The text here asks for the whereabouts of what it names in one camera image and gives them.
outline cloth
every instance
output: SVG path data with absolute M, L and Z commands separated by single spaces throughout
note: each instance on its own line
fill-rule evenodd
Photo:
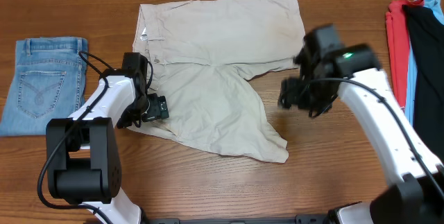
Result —
M 68 117 L 83 104 L 86 64 L 79 51 L 87 51 L 87 40 L 79 37 L 17 41 L 1 136 L 45 135 L 51 119 Z
M 392 1 L 386 12 L 386 29 L 388 51 L 390 55 L 391 79 L 393 93 L 402 109 L 405 107 L 407 97 L 407 71 L 409 68 L 409 33 L 407 32 L 403 5 L 423 6 L 424 0 Z
M 304 35 L 297 0 L 141 5 L 133 51 L 153 62 L 151 88 L 166 96 L 169 118 L 130 129 L 221 155 L 285 162 L 287 141 L 246 80 L 294 68 Z
M 433 11 L 435 18 L 444 24 L 444 15 L 441 10 L 441 0 L 424 0 L 424 7 Z M 409 55 L 409 71 L 407 73 L 407 99 L 405 105 L 405 115 L 410 124 L 413 125 L 413 113 L 415 108 L 416 78 L 418 76 L 418 68 L 416 67 L 413 49 L 410 45 Z
M 440 159 L 444 159 L 444 25 L 430 8 L 403 7 L 418 65 L 413 127 Z

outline jeans pocket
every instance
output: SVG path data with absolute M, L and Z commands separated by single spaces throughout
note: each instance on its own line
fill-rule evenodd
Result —
M 33 118 L 56 106 L 66 71 L 26 71 L 19 75 L 18 108 Z

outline red cloth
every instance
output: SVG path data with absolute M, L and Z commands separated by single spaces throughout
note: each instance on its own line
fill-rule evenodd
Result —
M 404 108 L 407 97 L 410 41 L 402 5 L 423 6 L 424 0 L 395 0 L 388 6 L 390 11 L 386 12 L 387 42 L 393 93 L 400 107 Z

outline blue cloth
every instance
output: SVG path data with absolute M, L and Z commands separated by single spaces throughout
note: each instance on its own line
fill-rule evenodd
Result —
M 444 24 L 444 14 L 441 10 L 441 0 L 424 0 L 424 7 L 430 8 L 435 15 L 435 18 L 442 24 Z M 407 72 L 407 98 L 405 102 L 405 116 L 413 125 L 413 112 L 415 108 L 415 93 L 416 93 L 416 77 L 418 76 L 418 68 L 416 66 L 415 57 L 413 55 L 413 49 L 410 44 L 409 55 L 409 70 Z
M 0 123 L 0 136 L 45 135 L 47 123 L 66 118 L 84 103 L 87 51 L 79 37 L 17 41 L 15 75 Z

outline black cloth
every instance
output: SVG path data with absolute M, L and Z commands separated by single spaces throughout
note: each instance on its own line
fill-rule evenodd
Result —
M 429 8 L 402 9 L 418 66 L 413 128 L 444 161 L 444 26 Z

